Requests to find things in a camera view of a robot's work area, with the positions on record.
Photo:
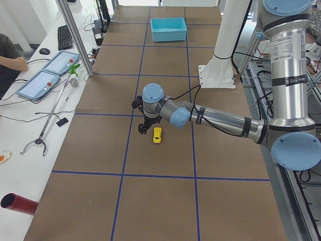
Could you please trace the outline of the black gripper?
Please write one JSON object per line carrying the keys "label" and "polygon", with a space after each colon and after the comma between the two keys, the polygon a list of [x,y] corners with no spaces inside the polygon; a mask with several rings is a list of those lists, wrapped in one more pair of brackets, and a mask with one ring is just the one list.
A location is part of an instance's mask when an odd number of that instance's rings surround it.
{"label": "black gripper", "polygon": [[147,132],[146,128],[150,128],[153,124],[161,122],[161,117],[160,116],[148,117],[148,116],[145,115],[144,109],[143,109],[142,96],[136,97],[136,99],[132,102],[132,108],[133,109],[137,108],[143,114],[143,117],[144,117],[144,123],[138,125],[138,132],[140,134],[145,134],[146,135],[146,132]]}

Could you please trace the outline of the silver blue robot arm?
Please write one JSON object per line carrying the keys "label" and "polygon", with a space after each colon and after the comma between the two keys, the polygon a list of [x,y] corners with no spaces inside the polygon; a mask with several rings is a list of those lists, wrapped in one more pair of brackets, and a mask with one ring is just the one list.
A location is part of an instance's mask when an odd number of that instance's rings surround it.
{"label": "silver blue robot arm", "polygon": [[311,24],[312,1],[259,1],[257,27],[270,41],[273,118],[248,117],[171,98],[150,83],[132,103],[144,116],[141,134],[162,119],[182,128],[187,122],[207,125],[226,134],[252,139],[271,152],[274,161],[293,171],[320,162],[320,141],[308,116],[305,32]]}

